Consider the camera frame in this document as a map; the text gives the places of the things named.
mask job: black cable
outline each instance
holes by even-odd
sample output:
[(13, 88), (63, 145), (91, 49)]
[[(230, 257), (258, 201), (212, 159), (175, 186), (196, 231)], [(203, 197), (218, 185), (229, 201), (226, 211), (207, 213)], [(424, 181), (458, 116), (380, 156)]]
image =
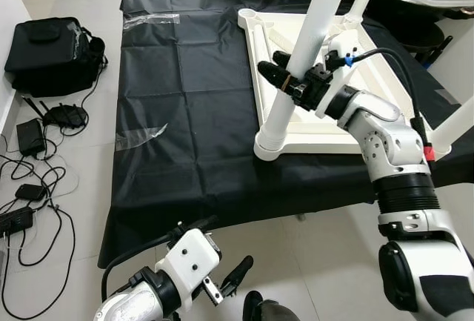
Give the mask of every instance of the black cable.
[(121, 293), (122, 291), (126, 291), (129, 287), (130, 287), (130, 283), (128, 282), (127, 284), (122, 285), (120, 288), (115, 290), (111, 295), (115, 295), (115, 294)]
[(23, 265), (24, 267), (33, 267), (34, 265), (38, 265), (39, 263), (41, 263), (43, 260), (46, 259), (46, 257), (49, 255), (49, 253), (53, 249), (54, 243), (56, 242), (56, 239), (58, 238), (59, 232), (61, 232), (61, 228), (62, 228), (62, 218), (61, 218), (61, 216), (59, 215), (59, 213), (56, 209), (54, 209), (54, 212), (56, 213), (56, 216), (58, 217), (58, 220), (59, 220), (58, 230), (56, 231), (56, 233), (53, 237), (53, 240), (50, 243), (50, 247), (46, 250), (46, 253), (40, 259), (38, 259), (35, 262), (31, 262), (31, 263), (23, 262), (23, 259), (21, 258), (21, 252), (23, 251), (22, 248), (24, 246), (24, 241), (26, 240), (26, 235), (27, 235), (25, 230), (23, 230), (23, 237), (21, 239), (20, 250), (18, 252), (18, 262), (20, 263), (20, 265)]
[(96, 88), (97, 86), (99, 85), (99, 79), (100, 79), (100, 76), (102, 74), (102, 71), (104, 71), (104, 69), (106, 68), (106, 66), (108, 65), (109, 61), (107, 60), (107, 57), (104, 56), (104, 59), (102, 61), (102, 63), (100, 64), (100, 69), (97, 73), (97, 77), (96, 77), (96, 83), (94, 84), (93, 88), (91, 91), (89, 91), (89, 93), (84, 96), (84, 98), (82, 99), (81, 101), (81, 109), (84, 111), (85, 113), (85, 123), (84, 123), (84, 126), (82, 126), (82, 128), (74, 133), (65, 133), (64, 132), (64, 127), (61, 127), (59, 128), (59, 131), (61, 132), (61, 134), (63, 136), (66, 136), (66, 137), (74, 137), (74, 136), (77, 136), (78, 134), (82, 133), (86, 128), (87, 126), (89, 125), (89, 121), (90, 121), (90, 116), (89, 116), (89, 113), (87, 113), (87, 111), (84, 109), (84, 105), (85, 105), (85, 102), (87, 101), (87, 99), (90, 98), (90, 96), (96, 91)]
[[(12, 173), (11, 173), (11, 175), (10, 175), (10, 178), (11, 178), (12, 180), (20, 180), (20, 179), (26, 178), (27, 176), (29, 176), (29, 175), (31, 174), (31, 170), (29, 170), (25, 175), (14, 176), (14, 175), (15, 175), (15, 172), (18, 170), (18, 168), (20, 167), (20, 165), (22, 165), (22, 163), (24, 163), (24, 161), (23, 161), (24, 158), (25, 158), (24, 156), (21, 156), (20, 160), (17, 161), (16, 166), (15, 166), (15, 169), (13, 169), (13, 171), (12, 171)], [(30, 165), (31, 169), (34, 169), (33, 164), (31, 164), (31, 163), (28, 163), (28, 164)]]
[(140, 254), (141, 252), (146, 251), (147, 249), (156, 247), (157, 245), (167, 242), (169, 239), (170, 238), (168, 235), (161, 236), (157, 239), (154, 239), (153, 241), (147, 242), (143, 245), (135, 247), (134, 249), (128, 252), (121, 254), (120, 256), (116, 257), (112, 262), (110, 262), (109, 265), (105, 268), (104, 274), (102, 275), (102, 282), (101, 282), (102, 302), (104, 302), (107, 299), (107, 280), (108, 280), (110, 272), (112, 271), (114, 267), (125, 262), (126, 260), (129, 260), (130, 258), (136, 256), (137, 254)]
[[(33, 158), (40, 161), (47, 161), (55, 156), (58, 152), (58, 146), (62, 143), (62, 141), (57, 145), (51, 139), (46, 138), (47, 126), (43, 127), (43, 143), (44, 143), (44, 155), (43, 158), (38, 158), (38, 154), (33, 155)], [(50, 143), (54, 147), (54, 151), (48, 156), (47, 155), (47, 143)]]
[[(56, 189), (56, 186), (59, 182), (59, 180), (61, 180), (62, 178), (64, 178), (64, 176), (66, 175), (66, 169), (63, 168), (63, 167), (51, 167), (51, 165), (49, 164), (48, 161), (44, 161), (49, 167), (50, 169), (48, 171), (46, 171), (46, 173), (43, 174), (43, 176), (41, 176), (41, 180), (44, 182), (46, 188), (47, 188), (47, 192), (48, 192), (48, 196), (47, 198), (45, 199), (45, 201), (43, 202), (43, 204), (37, 208), (37, 209), (33, 209), (33, 211), (38, 211), (38, 210), (41, 210), (42, 208), (44, 208), (44, 206), (47, 205), (48, 202), (52, 203), (53, 201), (53, 192), (54, 190)], [(63, 170), (63, 174), (61, 176), (58, 175), (58, 173), (56, 172), (57, 169), (61, 169)], [(46, 175), (48, 175), (49, 173), (53, 172), (55, 175), (56, 175), (56, 180), (53, 181), (52, 183), (50, 184), (47, 184), (45, 181), (44, 181), (44, 178), (46, 177)]]
[(361, 60), (364, 60), (366, 58), (369, 58), (370, 56), (373, 56), (379, 53), (387, 54), (388, 56), (391, 56), (395, 60), (395, 63), (398, 65), (401, 72), (403, 73), (405, 83), (408, 86), (408, 90), (410, 92), (410, 96), (413, 103), (413, 112), (415, 114), (415, 117), (420, 117), (421, 115), (420, 115), (418, 95), (416, 93), (415, 85), (413, 84), (412, 76), (410, 75), (410, 72), (408, 71), (407, 66), (405, 65), (402, 57), (397, 52), (389, 48), (376, 48), (376, 49), (369, 50), (359, 56), (356, 56), (355, 58), (353, 58), (353, 62), (354, 63), (360, 62)]
[(7, 210), (3, 211), (1, 214), (5, 214), (7, 213), (8, 211), (10, 211), (12, 209), (12, 207), (16, 204), (16, 202), (18, 201), (18, 199), (14, 199), (10, 202), (7, 202), (6, 204), (3, 204), (1, 207), (0, 207), (0, 211), (3, 210), (6, 206), (10, 205), (10, 207), (7, 208)]
[[(5, 275), (4, 275), (4, 281), (3, 281), (3, 286), (1, 287), (1, 303), (5, 309), (5, 311), (11, 316), (11, 317), (14, 317), (18, 320), (32, 320), (38, 316), (41, 316), (42, 314), (44, 314), (46, 311), (48, 311), (50, 308), (53, 307), (54, 304), (56, 304), (56, 302), (59, 300), (59, 298), (61, 297), (61, 295), (64, 293), (64, 290), (66, 288), (66, 285), (67, 285), (67, 281), (69, 279), (69, 274), (70, 274), (70, 269), (71, 269), (71, 264), (72, 264), (72, 261), (73, 261), (73, 256), (74, 256), (74, 251), (76, 250), (76, 230), (74, 229), (74, 222), (73, 222), (73, 218), (65, 211), (63, 211), (62, 209), (59, 208), (59, 206), (56, 206), (56, 207), (51, 207), (57, 214), (58, 212), (64, 214), (69, 220), (70, 220), (70, 224), (71, 224), (71, 231), (73, 232), (73, 248), (71, 250), (71, 254), (70, 254), (70, 257), (69, 257), (69, 262), (67, 263), (67, 271), (66, 271), (66, 277), (64, 278), (64, 283), (61, 287), (61, 290), (59, 291), (58, 295), (54, 298), (54, 300), (46, 307), (44, 308), (42, 311), (38, 312), (37, 314), (33, 315), (33, 316), (30, 316), (30, 317), (20, 317), (18, 315), (15, 315), (12, 311), (10, 311), (10, 309), (7, 307), (6, 303), (5, 303), (5, 298), (4, 298), (4, 293), (5, 293), (5, 285), (7, 284), (7, 271), (8, 271), (8, 264), (10, 262), (10, 248), (7, 249), (7, 261), (5, 263)], [(8, 246), (10, 247), (10, 235), (8, 236)]]
[(45, 188), (47, 188), (47, 185), (46, 183), (44, 183), (42, 180), (41, 180), (41, 177), (35, 172), (35, 167), (33, 164), (29, 163), (29, 162), (24, 162), (23, 160), (15, 160), (15, 159), (11, 159), (11, 158), (8, 158), (7, 156), (4, 156), (3, 154), (0, 154), (0, 158), (3, 158), (5, 160), (7, 160), (6, 162), (4, 162), (1, 166), (0, 166), (0, 177), (1, 177), (1, 171), (3, 170), (4, 166), (6, 164), (10, 164), (10, 163), (17, 163), (19, 165), (23, 165), (27, 168), (29, 168), (29, 173), (28, 175), (32, 174), (34, 176), (36, 176), (39, 181), (41, 182), (41, 185), (44, 186)]
[[(47, 137), (47, 129), (48, 129), (49, 126), (44, 126), (43, 128), (43, 137), (46, 138)], [(55, 143), (54, 144), (56, 145), (56, 150), (58, 149), (58, 147), (60, 145), (62, 145), (62, 143), (64, 142), (64, 135), (62, 134), (61, 135), (61, 141), (59, 143)]]

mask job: black bag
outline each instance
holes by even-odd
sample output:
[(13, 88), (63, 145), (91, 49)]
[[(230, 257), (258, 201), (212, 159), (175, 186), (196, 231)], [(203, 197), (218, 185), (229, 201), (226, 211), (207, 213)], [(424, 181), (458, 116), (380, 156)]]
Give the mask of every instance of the black bag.
[(73, 17), (27, 21), (15, 27), (5, 71), (15, 74), (18, 91), (64, 96), (92, 86), (104, 50), (104, 41)]

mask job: white robotic arm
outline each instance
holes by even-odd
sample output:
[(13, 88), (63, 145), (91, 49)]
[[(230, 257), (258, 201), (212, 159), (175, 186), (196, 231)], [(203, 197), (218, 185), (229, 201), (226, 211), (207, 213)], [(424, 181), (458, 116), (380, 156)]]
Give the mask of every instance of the white robotic arm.
[(210, 235), (180, 224), (170, 236), (175, 242), (155, 270), (145, 267), (138, 271), (104, 301), (94, 321), (179, 320), (178, 314), (191, 309), (201, 290), (218, 305), (236, 291), (253, 266), (253, 258), (245, 257), (218, 288), (209, 274), (219, 264), (221, 252)]
[(341, 54), (330, 51), (301, 81), (285, 70), (290, 57), (282, 52), (273, 56), (278, 66), (260, 62), (258, 71), (296, 105), (332, 117), (359, 143), (378, 197), (378, 228), (389, 240), (379, 251), (388, 300), (420, 321), (472, 321), (474, 262), (439, 207), (424, 131), (408, 126), (395, 105), (345, 85), (350, 70), (341, 67), (355, 59)]

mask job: white wall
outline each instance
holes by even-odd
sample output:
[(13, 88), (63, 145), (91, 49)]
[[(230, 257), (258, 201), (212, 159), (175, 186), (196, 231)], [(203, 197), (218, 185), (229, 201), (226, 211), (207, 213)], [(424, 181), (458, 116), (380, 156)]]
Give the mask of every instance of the white wall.
[(474, 19), (445, 19), (438, 26), (454, 39), (428, 71), (464, 103), (474, 94)]
[(0, 133), (10, 112), (15, 91), (4, 75), (15, 25), (30, 19), (21, 0), (0, 0)]

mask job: table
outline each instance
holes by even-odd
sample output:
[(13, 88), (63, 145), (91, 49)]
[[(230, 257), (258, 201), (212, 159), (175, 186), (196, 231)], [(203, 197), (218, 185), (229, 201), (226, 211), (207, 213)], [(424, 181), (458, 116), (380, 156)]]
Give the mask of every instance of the table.
[[(343, 0), (340, 13), (352, 0)], [(253, 155), (258, 120), (237, 11), (305, 13), (310, 0), (122, 0), (118, 150), (99, 267), (213, 214), (219, 226), (374, 200), (359, 155)], [(456, 108), (441, 85), (380, 24), (364, 20), (380, 47), (400, 53), (437, 127)], [(437, 186), (473, 181), (474, 130), (433, 172)]]

